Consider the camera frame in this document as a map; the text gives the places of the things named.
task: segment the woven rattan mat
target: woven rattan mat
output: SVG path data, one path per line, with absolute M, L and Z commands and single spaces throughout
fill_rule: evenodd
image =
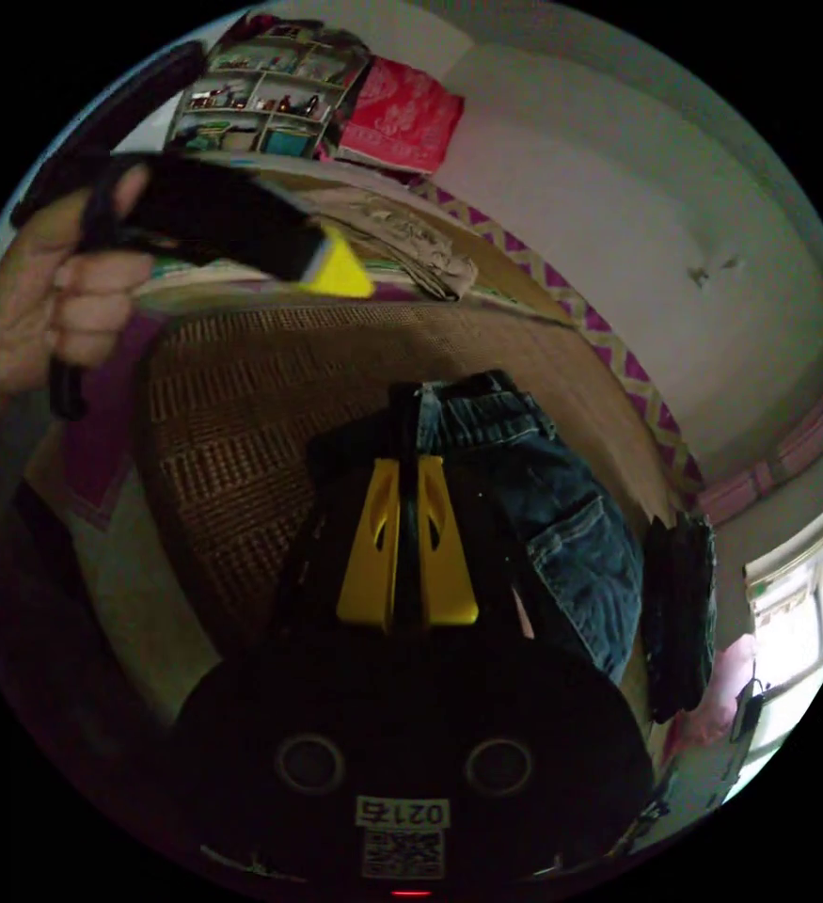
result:
M 180 319 L 136 380 L 135 462 L 166 554 L 224 656 L 262 636 L 309 511 L 308 440 L 384 407 L 400 380 L 502 368 L 556 422 L 642 537 L 670 520 L 656 446 L 574 331 L 507 309 L 270 305 Z

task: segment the hand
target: hand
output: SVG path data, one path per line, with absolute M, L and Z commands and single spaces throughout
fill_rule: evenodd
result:
M 149 175 L 135 166 L 120 180 L 120 216 L 133 209 Z M 51 354 L 84 367 L 103 364 L 132 316 L 132 292 L 150 278 L 147 254 L 73 254 L 87 200 L 84 189 L 39 211 L 0 262 L 1 395 L 45 385 Z

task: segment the pink zigzag border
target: pink zigzag border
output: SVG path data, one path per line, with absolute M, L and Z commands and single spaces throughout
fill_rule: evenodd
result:
M 461 219 L 461 216 L 459 215 L 457 210 L 454 210 L 451 207 L 452 205 L 463 205 L 465 211 L 467 212 L 468 221 L 472 227 L 483 227 L 486 224 L 494 225 L 497 230 L 499 230 L 504 236 L 505 247 L 503 248 L 503 250 L 510 253 L 527 251 L 535 261 L 538 261 L 540 264 L 542 264 L 544 268 L 545 283 L 549 289 L 563 289 L 571 287 L 571 283 L 568 282 L 568 280 L 564 276 L 562 276 L 562 274 L 559 273 L 558 270 L 544 261 L 538 254 L 536 254 L 535 251 L 525 245 L 519 238 L 512 235 L 509 231 L 500 226 L 499 223 L 497 223 L 492 217 L 488 216 L 483 211 L 470 206 L 470 204 L 467 204 L 465 201 L 462 201 L 459 198 L 456 198 L 450 192 L 446 191 L 443 188 L 440 188 L 438 185 L 434 184 L 426 178 L 421 177 L 419 179 L 416 179 L 410 182 L 407 187 L 415 194 L 426 197 L 429 200 L 434 201 L 439 207 L 445 208 L 448 213 L 450 213 L 456 219 Z M 492 244 L 496 244 L 496 237 L 489 231 L 489 229 L 483 230 L 483 237 Z M 532 264 L 530 262 L 519 263 L 518 265 L 529 275 L 534 275 L 532 272 Z M 580 327 L 581 335 L 584 337 L 584 339 L 587 340 L 587 342 L 590 343 L 599 359 L 602 360 L 602 362 L 615 374 L 616 377 L 618 377 L 619 380 L 628 379 L 643 383 L 658 398 L 659 414 L 656 422 L 653 423 L 650 418 L 649 404 L 647 400 L 642 395 L 636 392 L 627 391 L 627 387 L 623 385 L 623 388 L 627 392 L 627 396 L 630 399 L 631 403 L 637 409 L 638 413 L 640 413 L 641 417 L 643 417 L 643 419 L 649 425 L 650 430 L 653 433 L 653 437 L 656 440 L 659 453 L 662 456 L 662 460 L 665 462 L 666 466 L 676 478 L 678 482 L 678 488 L 688 494 L 688 497 L 685 499 L 685 501 L 691 505 L 695 500 L 696 494 L 704 487 L 703 474 L 700 471 L 700 467 L 696 461 L 696 458 L 690 453 L 689 449 L 687 449 L 686 443 L 684 442 L 684 439 L 681 435 L 681 428 L 680 426 L 678 426 L 677 421 L 674 419 L 674 415 L 672 414 L 671 409 L 662 400 L 661 395 L 659 394 L 658 389 L 653 384 L 653 381 L 650 379 L 649 374 L 637 360 L 636 355 L 634 355 L 632 351 L 627 349 L 626 345 L 624 345 L 624 343 L 621 342 L 621 340 L 617 336 L 615 336 L 615 339 L 621 344 L 623 348 L 625 348 L 626 351 L 625 363 L 624 367 L 622 368 L 622 372 L 618 372 L 615 367 L 614 357 L 611 349 L 592 341 L 591 333 L 614 335 L 614 332 L 608 321 L 588 301 L 584 301 L 585 307 L 583 314 L 580 317 L 578 317 L 575 312 L 572 311 L 571 306 L 567 304 L 563 299 L 559 299 L 559 304 L 566 313 L 573 316 L 575 322 Z M 656 428 L 672 434 L 673 436 L 676 436 L 676 444 L 673 445 L 669 442 L 663 441 L 657 434 Z M 680 465 L 677 461 L 678 446 L 683 447 L 686 452 L 683 463 Z

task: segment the jeans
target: jeans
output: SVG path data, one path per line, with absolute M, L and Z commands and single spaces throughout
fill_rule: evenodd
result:
M 507 373 L 405 390 L 417 402 L 410 430 L 415 453 L 463 464 L 491 488 L 547 590 L 554 611 L 540 620 L 551 623 L 555 615 L 557 628 L 551 638 L 538 633 L 536 639 L 587 655 L 620 684 L 640 621 L 643 561 L 617 503 Z M 311 475 L 325 481 L 346 467 L 391 456 L 389 424 L 384 411 L 316 438 L 309 444 Z M 530 615 L 533 600 L 521 596 Z

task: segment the pink cushion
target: pink cushion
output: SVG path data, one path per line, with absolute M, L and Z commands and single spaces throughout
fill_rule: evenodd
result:
M 426 72 L 377 56 L 336 157 L 430 175 L 445 160 L 464 110 L 464 98 Z

